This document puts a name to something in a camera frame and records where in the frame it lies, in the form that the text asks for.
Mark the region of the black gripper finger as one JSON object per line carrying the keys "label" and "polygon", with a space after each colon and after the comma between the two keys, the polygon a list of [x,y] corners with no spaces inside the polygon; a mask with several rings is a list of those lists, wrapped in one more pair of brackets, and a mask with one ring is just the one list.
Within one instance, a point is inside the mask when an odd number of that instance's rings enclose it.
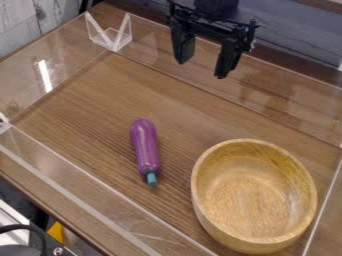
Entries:
{"label": "black gripper finger", "polygon": [[194,56],[195,32],[187,23],[171,20],[171,42],[174,57],[179,64],[185,64]]}
{"label": "black gripper finger", "polygon": [[225,79],[229,73],[235,69],[242,55],[242,47],[235,38],[227,38],[222,41],[222,48],[218,56],[214,75],[218,79]]}

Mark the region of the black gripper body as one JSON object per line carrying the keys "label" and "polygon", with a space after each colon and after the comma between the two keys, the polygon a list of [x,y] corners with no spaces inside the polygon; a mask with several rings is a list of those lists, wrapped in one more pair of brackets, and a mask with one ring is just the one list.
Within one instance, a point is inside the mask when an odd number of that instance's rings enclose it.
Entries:
{"label": "black gripper body", "polygon": [[182,43],[199,34],[217,41],[233,38],[238,41],[242,52],[253,50],[260,23],[256,18],[246,18],[239,14],[239,0],[167,2],[173,42]]}

